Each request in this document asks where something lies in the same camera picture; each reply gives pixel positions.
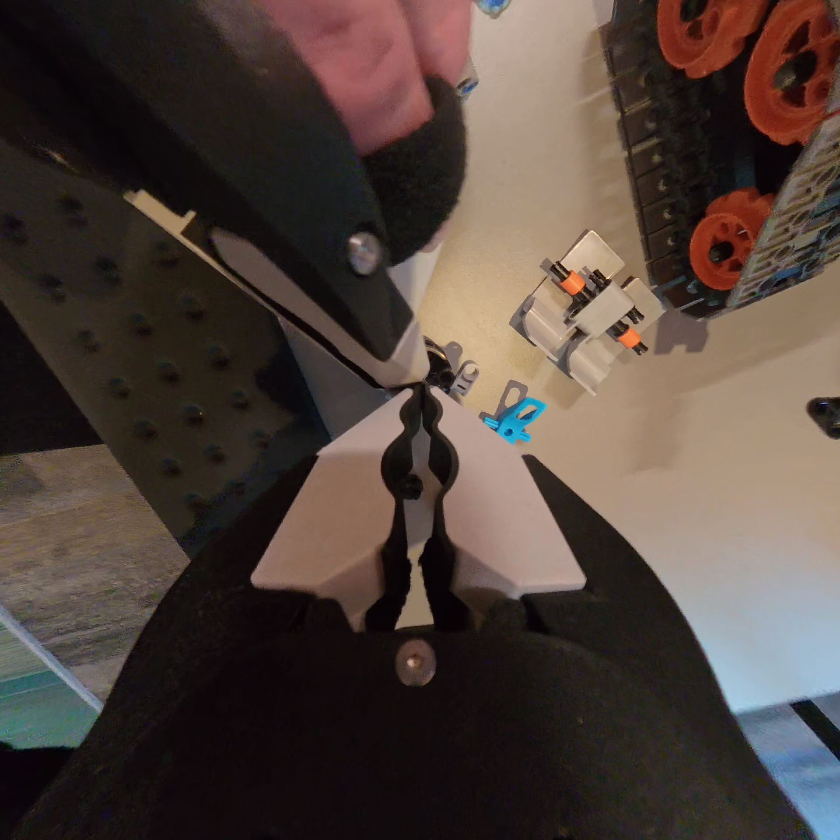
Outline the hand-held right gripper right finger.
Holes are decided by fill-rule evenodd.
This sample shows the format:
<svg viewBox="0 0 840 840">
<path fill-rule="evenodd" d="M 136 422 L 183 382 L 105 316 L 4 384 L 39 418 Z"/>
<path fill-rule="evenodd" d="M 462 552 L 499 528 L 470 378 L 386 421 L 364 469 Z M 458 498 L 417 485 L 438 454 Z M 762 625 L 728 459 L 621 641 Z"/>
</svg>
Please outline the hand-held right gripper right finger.
<svg viewBox="0 0 840 840">
<path fill-rule="evenodd" d="M 506 599 L 585 588 L 585 573 L 516 444 L 430 386 L 423 430 L 440 484 L 423 548 L 434 617 L 475 617 Z"/>
</svg>

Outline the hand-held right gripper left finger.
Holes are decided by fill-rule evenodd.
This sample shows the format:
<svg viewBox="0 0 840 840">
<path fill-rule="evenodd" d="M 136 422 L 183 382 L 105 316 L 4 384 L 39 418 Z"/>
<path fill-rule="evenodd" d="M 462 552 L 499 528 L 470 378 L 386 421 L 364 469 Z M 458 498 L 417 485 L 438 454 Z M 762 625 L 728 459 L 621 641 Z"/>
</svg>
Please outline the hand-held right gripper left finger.
<svg viewBox="0 0 840 840">
<path fill-rule="evenodd" d="M 339 603 L 353 629 L 391 631 L 406 603 L 405 503 L 396 484 L 419 476 L 413 441 L 421 387 L 400 391 L 317 456 L 251 575 L 260 590 Z"/>
</svg>

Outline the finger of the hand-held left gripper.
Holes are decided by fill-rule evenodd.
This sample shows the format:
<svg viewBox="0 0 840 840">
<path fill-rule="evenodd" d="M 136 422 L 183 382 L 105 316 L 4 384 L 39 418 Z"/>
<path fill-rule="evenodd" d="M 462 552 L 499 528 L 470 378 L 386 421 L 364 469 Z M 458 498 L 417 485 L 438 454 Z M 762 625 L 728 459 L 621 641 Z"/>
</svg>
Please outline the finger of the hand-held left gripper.
<svg viewBox="0 0 840 840">
<path fill-rule="evenodd" d="M 289 320 L 288 311 L 261 297 L 263 288 L 250 282 L 251 275 L 258 270 L 268 273 L 271 287 L 278 286 L 280 291 L 295 294 L 298 289 L 259 249 L 223 229 L 212 227 L 208 233 L 202 233 L 194 213 L 177 215 L 147 192 L 126 192 L 124 198 L 275 314 L 331 439 L 342 436 L 391 399 L 393 390 L 367 382 L 344 360 L 332 355 L 318 335 L 307 334 L 306 322 L 298 324 Z"/>
<path fill-rule="evenodd" d="M 318 346 L 346 369 L 365 375 L 375 387 L 399 387 L 419 382 L 428 373 L 424 336 L 418 310 L 432 278 L 432 252 L 418 252 L 409 260 L 388 269 L 398 291 L 398 301 L 410 308 L 412 320 L 400 338 L 390 360 L 377 360 L 341 329 L 301 291 L 268 257 L 246 240 L 219 228 L 212 228 L 210 241 L 216 260 L 240 286 L 249 287 L 267 299 L 295 354 L 304 346 Z"/>
</svg>

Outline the black toy wheel hub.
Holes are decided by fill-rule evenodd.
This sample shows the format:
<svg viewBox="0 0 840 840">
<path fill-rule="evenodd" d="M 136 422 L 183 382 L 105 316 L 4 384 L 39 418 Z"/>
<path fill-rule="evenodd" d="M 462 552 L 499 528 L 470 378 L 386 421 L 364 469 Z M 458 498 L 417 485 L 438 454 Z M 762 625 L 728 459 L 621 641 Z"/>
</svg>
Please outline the black toy wheel hub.
<svg viewBox="0 0 840 840">
<path fill-rule="evenodd" d="M 423 337 L 424 347 L 427 354 L 428 373 L 425 382 L 449 393 L 455 383 L 456 372 L 450 363 L 444 347 L 427 336 Z"/>
</svg>

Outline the grey toy connector piece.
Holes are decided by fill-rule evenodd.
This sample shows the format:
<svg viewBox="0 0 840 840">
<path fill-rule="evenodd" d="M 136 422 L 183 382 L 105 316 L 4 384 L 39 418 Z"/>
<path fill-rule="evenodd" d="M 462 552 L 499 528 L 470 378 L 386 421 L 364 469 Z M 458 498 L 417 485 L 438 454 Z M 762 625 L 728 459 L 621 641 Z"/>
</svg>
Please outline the grey toy connector piece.
<svg viewBox="0 0 840 840">
<path fill-rule="evenodd" d="M 480 373 L 477 362 L 464 357 L 463 347 L 457 342 L 450 342 L 444 346 L 444 355 L 450 373 L 444 375 L 447 394 L 457 397 L 467 397 Z"/>
</svg>

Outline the person's left hand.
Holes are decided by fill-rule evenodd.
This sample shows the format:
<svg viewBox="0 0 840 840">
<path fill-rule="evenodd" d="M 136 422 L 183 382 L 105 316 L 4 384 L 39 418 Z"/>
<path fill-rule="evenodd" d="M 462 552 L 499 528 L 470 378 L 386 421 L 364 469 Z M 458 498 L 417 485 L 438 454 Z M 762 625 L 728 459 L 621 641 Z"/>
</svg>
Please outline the person's left hand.
<svg viewBox="0 0 840 840">
<path fill-rule="evenodd" d="M 454 85 L 469 51 L 470 1 L 265 1 L 361 157 L 434 116 L 428 78 Z"/>
</svg>

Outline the blue plastic separator tool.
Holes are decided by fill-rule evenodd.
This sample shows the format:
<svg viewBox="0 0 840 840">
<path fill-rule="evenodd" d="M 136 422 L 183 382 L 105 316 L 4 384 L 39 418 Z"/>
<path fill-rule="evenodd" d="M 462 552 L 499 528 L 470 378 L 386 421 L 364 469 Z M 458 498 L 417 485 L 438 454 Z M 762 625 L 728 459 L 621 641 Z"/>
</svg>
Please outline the blue plastic separator tool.
<svg viewBox="0 0 840 840">
<path fill-rule="evenodd" d="M 528 443 L 531 440 L 530 424 L 546 409 L 546 403 L 533 397 L 525 397 L 504 408 L 498 416 L 483 416 L 481 422 L 511 445 Z"/>
</svg>

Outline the dark dimpled mat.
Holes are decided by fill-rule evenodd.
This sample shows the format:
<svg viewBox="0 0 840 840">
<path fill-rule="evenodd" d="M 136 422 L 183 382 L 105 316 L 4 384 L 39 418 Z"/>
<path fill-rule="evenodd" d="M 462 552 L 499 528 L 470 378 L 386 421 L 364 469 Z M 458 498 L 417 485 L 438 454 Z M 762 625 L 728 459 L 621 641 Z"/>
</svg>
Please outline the dark dimpled mat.
<svg viewBox="0 0 840 840">
<path fill-rule="evenodd" d="M 327 442 L 277 318 L 107 188 L 1 170 L 3 305 L 194 555 Z"/>
</svg>

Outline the grey block assembly orange pins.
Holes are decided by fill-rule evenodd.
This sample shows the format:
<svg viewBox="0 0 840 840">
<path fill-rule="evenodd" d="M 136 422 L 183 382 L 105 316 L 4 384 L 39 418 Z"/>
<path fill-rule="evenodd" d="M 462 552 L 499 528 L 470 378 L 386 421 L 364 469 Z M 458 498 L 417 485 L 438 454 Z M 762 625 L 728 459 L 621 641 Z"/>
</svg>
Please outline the grey block assembly orange pins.
<svg viewBox="0 0 840 840">
<path fill-rule="evenodd" d="M 665 306 L 646 281 L 624 276 L 621 257 L 586 229 L 560 259 L 544 259 L 542 279 L 510 326 L 562 373 L 595 395 L 615 362 L 643 356 Z"/>
</svg>

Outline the black toy piece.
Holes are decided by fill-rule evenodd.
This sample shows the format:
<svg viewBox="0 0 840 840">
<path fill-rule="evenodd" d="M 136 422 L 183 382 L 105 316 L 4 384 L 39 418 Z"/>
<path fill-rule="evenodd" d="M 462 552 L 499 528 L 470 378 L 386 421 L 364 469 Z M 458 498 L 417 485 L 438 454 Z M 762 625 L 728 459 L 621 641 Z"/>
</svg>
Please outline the black toy piece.
<svg viewBox="0 0 840 840">
<path fill-rule="evenodd" d="M 806 404 L 805 408 L 817 428 L 832 440 L 840 438 L 839 405 L 838 396 L 815 397 Z"/>
</svg>

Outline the grey orange tracked toy robot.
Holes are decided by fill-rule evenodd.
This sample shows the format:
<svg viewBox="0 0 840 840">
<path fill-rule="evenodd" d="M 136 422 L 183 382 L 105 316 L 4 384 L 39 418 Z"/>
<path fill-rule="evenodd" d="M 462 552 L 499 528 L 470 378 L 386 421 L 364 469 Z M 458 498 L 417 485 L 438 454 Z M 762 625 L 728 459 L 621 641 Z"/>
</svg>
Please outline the grey orange tracked toy robot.
<svg viewBox="0 0 840 840">
<path fill-rule="evenodd" d="M 654 292 L 709 320 L 838 261 L 838 2 L 612 2 L 605 63 Z"/>
</svg>

